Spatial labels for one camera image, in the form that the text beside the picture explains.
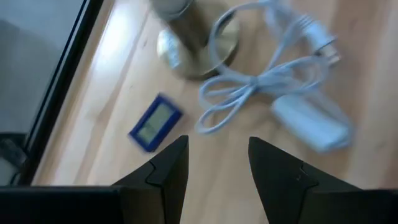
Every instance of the small display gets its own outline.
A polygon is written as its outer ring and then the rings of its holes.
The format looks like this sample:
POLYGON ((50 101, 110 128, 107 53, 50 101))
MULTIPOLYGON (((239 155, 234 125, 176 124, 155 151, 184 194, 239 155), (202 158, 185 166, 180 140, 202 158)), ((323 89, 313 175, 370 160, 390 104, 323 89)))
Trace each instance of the small display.
POLYGON ((155 112, 144 123, 143 127, 138 131, 138 136, 142 138, 147 144, 152 142, 156 134, 170 119, 173 111, 164 103, 161 103, 155 109, 155 112))
POLYGON ((181 111, 159 94, 129 135, 146 151, 153 152, 181 116, 181 111))

